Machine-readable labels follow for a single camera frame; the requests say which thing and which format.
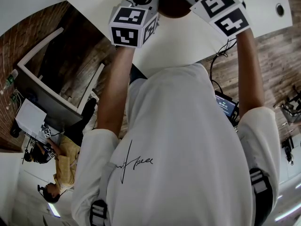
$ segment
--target electronic device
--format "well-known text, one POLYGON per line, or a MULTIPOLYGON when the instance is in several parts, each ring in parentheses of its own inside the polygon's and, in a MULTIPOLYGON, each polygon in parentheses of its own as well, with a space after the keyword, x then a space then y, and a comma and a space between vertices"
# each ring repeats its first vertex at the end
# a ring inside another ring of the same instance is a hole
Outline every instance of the electronic device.
POLYGON ((235 120, 238 117, 238 103, 234 102, 231 97, 215 91, 215 99, 219 107, 224 111, 233 126, 236 125, 235 120))
POLYGON ((226 38, 250 27, 243 0, 122 0, 109 20, 111 42, 141 48, 158 27, 159 12, 178 18, 190 10, 226 38))

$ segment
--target computer monitor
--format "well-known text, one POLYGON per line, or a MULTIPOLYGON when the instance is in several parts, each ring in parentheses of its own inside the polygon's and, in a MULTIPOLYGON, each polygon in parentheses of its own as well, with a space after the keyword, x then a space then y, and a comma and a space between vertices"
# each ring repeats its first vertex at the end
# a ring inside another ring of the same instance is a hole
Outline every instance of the computer monitor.
POLYGON ((237 106, 237 103, 234 103, 230 97, 225 96, 219 92, 217 93, 217 91, 215 92, 215 98, 217 104, 224 111, 226 116, 231 118, 235 110, 235 107, 237 106))
POLYGON ((15 80, 15 87, 24 96, 27 94, 28 89, 34 92, 38 98, 36 105, 47 114, 44 121, 48 126, 53 127, 57 131, 63 131, 66 127, 74 125, 82 119, 81 115, 50 95, 24 71, 18 71, 19 75, 15 80))

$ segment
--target white wall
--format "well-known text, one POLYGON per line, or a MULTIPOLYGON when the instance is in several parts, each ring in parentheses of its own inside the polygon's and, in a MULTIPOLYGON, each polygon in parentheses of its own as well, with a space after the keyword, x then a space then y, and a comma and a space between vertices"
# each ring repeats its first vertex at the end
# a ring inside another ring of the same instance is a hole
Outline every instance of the white wall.
POLYGON ((24 18, 64 0, 0 0, 0 36, 24 18))
POLYGON ((40 194, 31 194, 25 188, 19 187, 11 223, 16 226, 43 226, 43 217, 49 226, 63 226, 62 222, 68 222, 71 226, 77 226, 71 217, 61 215, 61 218, 55 218, 50 207, 40 194))
POLYGON ((294 213, 275 222, 275 218, 292 209, 301 203, 301 187, 295 188, 301 183, 301 147, 300 142, 294 143, 295 148, 292 150, 294 156, 294 165, 289 164, 285 158, 284 149, 281 149, 280 163, 280 186, 279 198, 275 209, 272 211, 264 226, 292 226, 301 214, 301 208, 294 213))
POLYGON ((6 224, 11 218, 22 156, 0 152, 0 216, 6 224))
POLYGON ((300 146, 300 142, 301 142, 301 133, 295 135, 292 137, 292 141, 293 141, 293 146, 297 147, 300 146))

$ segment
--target yellow shirt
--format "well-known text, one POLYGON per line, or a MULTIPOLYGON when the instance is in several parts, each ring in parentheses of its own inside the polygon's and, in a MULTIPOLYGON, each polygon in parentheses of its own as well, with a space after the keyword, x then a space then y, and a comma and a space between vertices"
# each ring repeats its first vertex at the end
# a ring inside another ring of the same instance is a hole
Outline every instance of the yellow shirt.
POLYGON ((56 174, 53 175, 55 183, 61 190, 69 189, 74 185, 74 177, 80 147, 68 137, 62 137, 60 143, 62 154, 55 157, 56 174))

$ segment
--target person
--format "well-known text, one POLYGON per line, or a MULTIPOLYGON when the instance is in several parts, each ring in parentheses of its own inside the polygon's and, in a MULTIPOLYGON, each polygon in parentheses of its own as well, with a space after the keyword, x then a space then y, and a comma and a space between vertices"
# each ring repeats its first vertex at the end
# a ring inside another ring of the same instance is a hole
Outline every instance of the person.
POLYGON ((25 150, 24 154, 24 160, 28 162, 37 162, 39 164, 45 164, 50 161, 51 158, 54 157, 54 151, 51 148, 50 144, 41 145, 39 142, 37 142, 28 152, 28 150, 25 150))
POLYGON ((96 99, 94 98, 86 103, 81 114, 83 119, 65 130, 60 146, 50 138, 47 138, 47 142, 55 151, 56 169, 56 174, 53 175, 55 184, 49 183, 42 188, 43 197, 47 202, 56 203, 60 199, 61 194, 74 185, 77 159, 83 139, 82 131, 91 119, 95 105, 96 99))
POLYGON ((251 29, 237 47, 238 133, 201 64, 128 88, 135 49, 118 49, 78 160, 71 212, 80 226, 261 225, 277 202, 280 142, 251 29))

